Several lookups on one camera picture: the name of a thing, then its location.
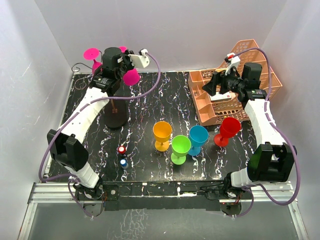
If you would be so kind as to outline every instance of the red bottle cap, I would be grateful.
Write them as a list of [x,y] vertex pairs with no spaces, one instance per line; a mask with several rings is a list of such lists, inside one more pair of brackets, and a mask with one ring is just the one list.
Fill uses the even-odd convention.
[[125,154],[126,153],[126,147],[125,146],[119,146],[118,147],[118,153]]

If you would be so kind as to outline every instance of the marbled black surface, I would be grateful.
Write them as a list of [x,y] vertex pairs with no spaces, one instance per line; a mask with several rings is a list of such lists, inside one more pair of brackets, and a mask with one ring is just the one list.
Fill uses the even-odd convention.
[[[149,90],[157,79],[157,73],[141,73],[141,81],[132,86],[121,85],[116,96],[136,96]],[[242,130],[229,141],[227,147],[214,144],[219,125],[207,127],[209,141],[200,155],[187,155],[183,165],[171,162],[171,147],[166,152],[155,149],[153,126],[166,121],[172,126],[171,138],[188,135],[192,126],[198,124],[197,114],[188,87],[188,72],[163,72],[157,88],[149,95],[127,101],[129,120],[117,130],[109,129],[104,121],[104,109],[99,113],[85,138],[84,146],[89,152],[88,162],[105,181],[183,181],[219,180],[227,173],[246,166],[257,147],[254,131],[249,121],[242,122]],[[87,75],[74,76],[63,122],[65,122],[85,95],[89,79]],[[127,147],[129,167],[123,170],[119,163],[117,147]],[[49,175],[67,173],[52,162]]]

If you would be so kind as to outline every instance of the blue cup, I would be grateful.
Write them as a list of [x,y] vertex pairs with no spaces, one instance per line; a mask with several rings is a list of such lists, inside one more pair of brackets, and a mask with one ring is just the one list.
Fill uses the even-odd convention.
[[193,126],[189,133],[189,139],[192,147],[188,154],[191,156],[198,155],[201,152],[201,147],[206,143],[208,138],[209,133],[207,129],[200,125]]

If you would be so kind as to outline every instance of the blue bottle cap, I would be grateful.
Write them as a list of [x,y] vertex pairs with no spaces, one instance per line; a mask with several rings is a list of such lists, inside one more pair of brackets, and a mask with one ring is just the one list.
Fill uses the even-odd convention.
[[121,164],[122,167],[126,167],[128,165],[128,162],[125,159],[121,159],[120,160],[120,164]]

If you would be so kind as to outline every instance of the small bottle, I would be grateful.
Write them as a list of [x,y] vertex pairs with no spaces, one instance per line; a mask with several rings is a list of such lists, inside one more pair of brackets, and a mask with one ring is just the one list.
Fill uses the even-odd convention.
[[119,154],[124,155],[126,153],[126,147],[121,145],[117,148],[117,151]]
[[121,160],[120,160],[120,165],[121,165],[121,167],[122,167],[123,169],[127,169],[128,166],[129,166],[126,159],[121,159]]

